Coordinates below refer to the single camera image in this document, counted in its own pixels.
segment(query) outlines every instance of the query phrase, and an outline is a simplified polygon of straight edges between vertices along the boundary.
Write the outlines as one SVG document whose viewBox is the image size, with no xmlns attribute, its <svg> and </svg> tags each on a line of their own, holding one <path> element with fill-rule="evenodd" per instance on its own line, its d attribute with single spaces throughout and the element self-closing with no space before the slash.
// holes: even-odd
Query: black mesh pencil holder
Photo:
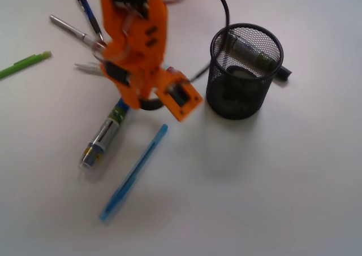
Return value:
<svg viewBox="0 0 362 256">
<path fill-rule="evenodd" d="M 263 27 L 234 24 L 220 30 L 211 43 L 206 99 L 226 119 L 255 114 L 283 62 L 278 39 Z"/>
</svg>

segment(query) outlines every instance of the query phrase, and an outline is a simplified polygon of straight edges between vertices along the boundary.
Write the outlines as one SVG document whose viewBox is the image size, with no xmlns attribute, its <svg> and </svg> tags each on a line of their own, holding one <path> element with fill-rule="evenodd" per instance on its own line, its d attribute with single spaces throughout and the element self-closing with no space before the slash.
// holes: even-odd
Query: white table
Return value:
<svg viewBox="0 0 362 256">
<path fill-rule="evenodd" d="M 88 1 L 101 22 L 99 0 Z M 104 174 L 89 181 L 79 156 L 119 94 L 74 69 L 93 56 L 48 16 L 92 29 L 75 0 L 0 0 L 0 67 L 53 53 L 0 81 L 0 255 L 360 255 L 361 1 L 227 1 L 232 23 L 279 38 L 288 84 L 273 83 L 245 121 L 221 119 L 205 103 L 184 123 L 165 108 L 134 111 Z M 192 76 L 224 25 L 222 6 L 187 0 L 170 8 L 169 22 L 166 61 Z M 195 84 L 202 95 L 206 82 Z M 169 132 L 126 203 L 101 224 L 163 123 Z"/>
</svg>

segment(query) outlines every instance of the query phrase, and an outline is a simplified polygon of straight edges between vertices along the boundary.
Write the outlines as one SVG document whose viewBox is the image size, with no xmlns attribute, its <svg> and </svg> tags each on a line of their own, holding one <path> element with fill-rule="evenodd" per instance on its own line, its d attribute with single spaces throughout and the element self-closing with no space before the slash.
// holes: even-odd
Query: black wire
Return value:
<svg viewBox="0 0 362 256">
<path fill-rule="evenodd" d="M 220 49 L 217 52 L 215 58 L 217 58 L 220 55 L 222 49 L 226 45 L 226 37 L 227 37 L 229 25 L 230 25 L 229 7 L 227 6 L 226 0 L 220 0 L 220 1 L 221 1 L 222 5 L 224 6 L 224 9 L 225 9 L 226 28 L 225 28 L 225 31 L 224 31 L 224 38 L 222 40 L 222 44 L 221 44 Z M 189 79 L 189 82 L 192 83 L 195 80 L 197 80 L 198 78 L 200 78 L 209 68 L 210 68 L 210 63 L 205 68 L 203 68 L 201 71 L 199 71 L 193 78 Z"/>
</svg>

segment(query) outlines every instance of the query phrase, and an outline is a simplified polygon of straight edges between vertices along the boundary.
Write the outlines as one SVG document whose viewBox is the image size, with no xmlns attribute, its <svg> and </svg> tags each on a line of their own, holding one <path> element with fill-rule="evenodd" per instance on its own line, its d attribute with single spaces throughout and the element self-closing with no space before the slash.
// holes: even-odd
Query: green pen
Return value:
<svg viewBox="0 0 362 256">
<path fill-rule="evenodd" d="M 31 65 L 34 65 L 50 56 L 51 56 L 50 51 L 45 51 L 42 54 L 38 55 L 33 54 L 31 57 L 27 57 L 21 61 L 18 61 L 14 63 L 14 65 L 12 65 L 11 67 L 0 71 L 0 79 L 3 79 L 4 77 L 9 76 L 15 72 L 21 71 L 27 67 L 30 67 Z"/>
</svg>

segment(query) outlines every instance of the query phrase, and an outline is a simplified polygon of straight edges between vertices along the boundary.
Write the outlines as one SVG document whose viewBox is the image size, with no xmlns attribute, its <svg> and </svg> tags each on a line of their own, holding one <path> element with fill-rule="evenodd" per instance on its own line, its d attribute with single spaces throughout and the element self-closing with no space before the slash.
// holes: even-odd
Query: pen clip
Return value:
<svg viewBox="0 0 362 256">
<path fill-rule="evenodd" d="M 77 0 L 77 1 L 79 3 L 80 7 L 83 9 L 83 11 L 85 11 L 84 6 L 81 4 L 81 1 L 80 0 Z"/>
</svg>

